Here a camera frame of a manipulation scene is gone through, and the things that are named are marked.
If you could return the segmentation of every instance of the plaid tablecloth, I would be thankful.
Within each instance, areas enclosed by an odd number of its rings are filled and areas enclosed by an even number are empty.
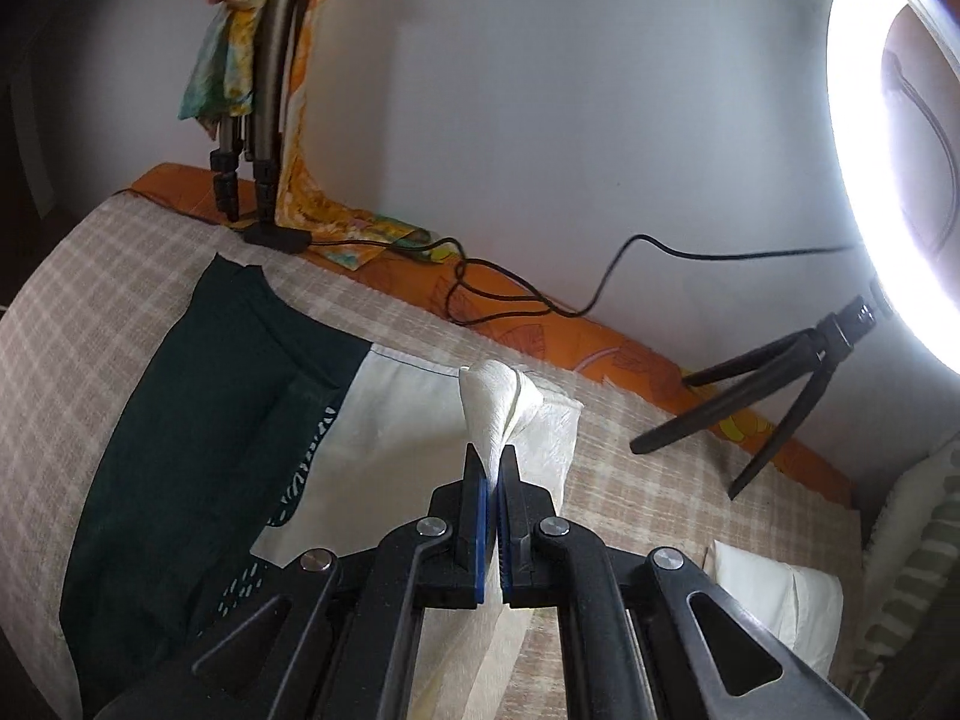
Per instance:
[[[47,258],[0,320],[0,626],[62,717],[79,715],[59,627],[73,536],[123,406],[216,252],[262,265],[301,312],[442,365],[528,365],[584,404],[565,514],[611,546],[671,544],[702,560],[714,538],[836,574],[844,625],[832,675],[843,683],[859,608],[856,512],[768,467],[731,503],[747,456],[707,433],[654,455],[629,440],[666,419],[630,392],[513,351],[309,262],[243,244],[226,228],[134,196],[101,205]],[[555,617],[537,613],[499,716],[563,717]]]

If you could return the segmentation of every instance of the white wall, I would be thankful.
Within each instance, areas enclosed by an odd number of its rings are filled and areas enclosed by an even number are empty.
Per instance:
[[[206,0],[66,0],[32,52],[32,94],[56,201],[83,215],[159,162],[214,148],[176,113]]]
[[[331,0],[312,167],[336,199],[455,234],[574,305],[632,232],[718,252],[856,240],[829,129],[829,4]],[[203,0],[67,11],[34,64],[58,196],[88,208],[158,161],[204,164],[199,129],[175,121]],[[870,274],[860,253],[701,265],[639,248],[596,318],[703,367],[817,322]],[[894,321],[800,436],[870,506],[957,428],[960,377]]]

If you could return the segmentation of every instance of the tripod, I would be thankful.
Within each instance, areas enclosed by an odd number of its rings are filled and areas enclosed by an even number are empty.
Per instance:
[[[637,436],[630,442],[630,449],[635,455],[655,452],[698,430],[709,428],[738,410],[783,389],[800,376],[812,373],[765,445],[733,480],[727,490],[727,495],[733,500],[813,411],[827,390],[837,365],[846,360],[853,352],[853,345],[869,333],[875,324],[877,319],[874,311],[858,295],[838,314],[828,314],[815,327],[791,333],[733,360],[685,376],[683,384],[704,386],[750,374],[701,405]]]

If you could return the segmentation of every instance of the yellow and orange fabric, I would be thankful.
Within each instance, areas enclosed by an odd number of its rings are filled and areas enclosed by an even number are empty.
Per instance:
[[[223,223],[212,190],[212,174],[199,167],[163,164],[154,167],[133,183],[133,189],[153,201],[194,218]],[[253,213],[256,201],[253,184],[240,182],[241,218]],[[392,251],[366,262],[356,271],[342,268],[315,250],[301,255],[321,268],[339,272],[394,298],[445,317],[446,295],[454,282],[455,260],[443,263],[415,262]],[[520,295],[521,290],[507,277],[487,269],[467,274],[469,283],[481,290],[503,295]],[[482,317],[502,310],[497,304],[462,290],[455,293],[452,312],[458,319]],[[681,413],[701,402],[701,394],[680,381],[680,367],[641,343],[621,333],[583,319],[548,317],[496,319],[474,327],[479,333],[504,346],[545,360],[566,370],[575,370],[593,381],[605,382],[635,392],[645,400]],[[766,442],[773,425],[752,410],[741,410],[713,430],[717,435],[754,453]],[[789,478],[827,500],[851,506],[851,482],[798,440],[790,440],[774,457],[774,465]]]

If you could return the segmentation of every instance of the folded white cloth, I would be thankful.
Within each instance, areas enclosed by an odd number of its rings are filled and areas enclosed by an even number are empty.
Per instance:
[[[265,528],[251,549],[276,565],[325,547],[368,549],[422,517],[434,488],[461,477],[472,442],[496,483],[500,452],[517,449],[522,478],[563,503],[582,405],[549,382],[489,360],[435,365],[376,344],[320,442],[290,521]],[[409,717],[493,718],[530,624],[500,601],[497,561],[478,610],[427,610]]]
[[[714,541],[704,571],[794,655],[827,678],[843,613],[840,580]]]

